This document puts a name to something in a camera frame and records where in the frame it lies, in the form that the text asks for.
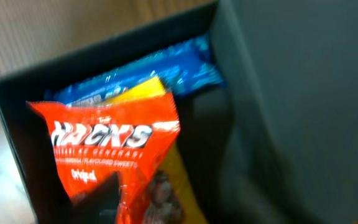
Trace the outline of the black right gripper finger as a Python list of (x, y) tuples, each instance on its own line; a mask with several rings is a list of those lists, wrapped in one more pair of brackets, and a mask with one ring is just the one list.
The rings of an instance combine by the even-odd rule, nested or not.
[(119, 202), (119, 181), (114, 173), (74, 205), (63, 219), (64, 223), (115, 224)]

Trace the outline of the yellow Hacks candy bag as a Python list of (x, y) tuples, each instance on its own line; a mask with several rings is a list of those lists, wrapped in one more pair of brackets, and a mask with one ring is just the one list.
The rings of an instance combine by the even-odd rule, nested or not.
[(132, 212), (132, 223), (207, 224), (177, 145), (173, 144)]

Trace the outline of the red Hacks candy bag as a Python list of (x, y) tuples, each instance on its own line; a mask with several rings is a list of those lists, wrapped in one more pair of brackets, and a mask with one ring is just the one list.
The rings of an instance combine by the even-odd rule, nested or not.
[(78, 203), (113, 173), (119, 174), (118, 223), (142, 223), (144, 190), (180, 132), (171, 93), (102, 107), (31, 102), (48, 127), (58, 176)]

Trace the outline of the blue cookie roll pack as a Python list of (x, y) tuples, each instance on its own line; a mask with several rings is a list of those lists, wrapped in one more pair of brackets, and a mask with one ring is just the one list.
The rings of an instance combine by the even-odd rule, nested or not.
[(145, 57), (44, 94), (46, 101), (68, 106), (91, 106), (159, 77), (175, 96), (186, 96), (206, 86), (223, 82), (213, 61), (209, 38), (203, 34), (152, 52)]

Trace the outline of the black fabric storage box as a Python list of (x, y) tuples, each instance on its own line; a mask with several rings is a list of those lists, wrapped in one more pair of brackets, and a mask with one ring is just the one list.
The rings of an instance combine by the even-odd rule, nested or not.
[(0, 1), (0, 223), (113, 221), (27, 104), (204, 33), (226, 82), (178, 100), (178, 147), (207, 221), (358, 222), (358, 1)]

